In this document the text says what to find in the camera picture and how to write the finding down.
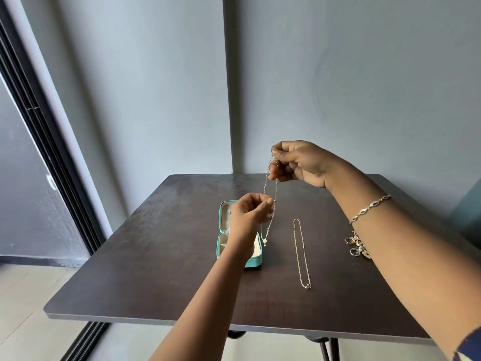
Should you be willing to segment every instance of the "person's right hand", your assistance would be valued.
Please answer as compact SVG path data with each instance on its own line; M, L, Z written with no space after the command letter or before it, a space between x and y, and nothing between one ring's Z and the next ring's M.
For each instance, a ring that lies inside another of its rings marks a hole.
M341 158L304 140L286 140L272 146L274 161L269 165L269 180L303 180L325 187L326 172Z

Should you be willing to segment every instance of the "person's left hand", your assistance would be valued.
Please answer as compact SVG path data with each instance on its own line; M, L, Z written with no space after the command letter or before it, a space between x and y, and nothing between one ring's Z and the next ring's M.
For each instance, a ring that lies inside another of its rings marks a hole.
M234 251L247 262L254 253L259 223L269 221L274 200L265 194L245 194L232 206L230 233L225 249Z

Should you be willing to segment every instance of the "table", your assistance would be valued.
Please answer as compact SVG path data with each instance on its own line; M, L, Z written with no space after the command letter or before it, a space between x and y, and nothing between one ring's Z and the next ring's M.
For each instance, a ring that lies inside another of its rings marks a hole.
M481 251L435 215L384 177L370 176L421 224L481 262ZM52 297L45 312L58 319L174 324L216 260L220 203L262 191L264 180L262 174L169 176ZM310 290L299 282L294 218L303 226ZM350 233L326 189L280 184L262 265L244 272L231 329L432 343L374 263L349 254L344 239Z

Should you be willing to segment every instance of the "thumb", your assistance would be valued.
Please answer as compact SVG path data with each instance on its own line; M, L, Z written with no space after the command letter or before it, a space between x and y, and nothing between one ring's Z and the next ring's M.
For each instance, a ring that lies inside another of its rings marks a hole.
M271 209L273 203L274 200L272 200L272 198L268 198L268 200L261 202L261 204L259 204L259 206L252 211L258 221L261 221L267 216L267 214L269 214L269 210Z
M299 157L299 153L297 152L297 150L286 152L286 151L281 151L280 149L273 149L272 155L274 156L275 159L284 163L296 162Z

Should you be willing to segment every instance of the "forearm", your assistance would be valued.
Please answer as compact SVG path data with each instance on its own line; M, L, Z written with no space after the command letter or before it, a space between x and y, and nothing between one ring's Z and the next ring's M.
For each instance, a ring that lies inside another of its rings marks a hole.
M328 173L326 187L349 219L385 195L344 161ZM393 200L371 208L353 227L400 301L452 357L481 325L479 265L415 223Z
M221 359L245 262L225 249L151 361Z

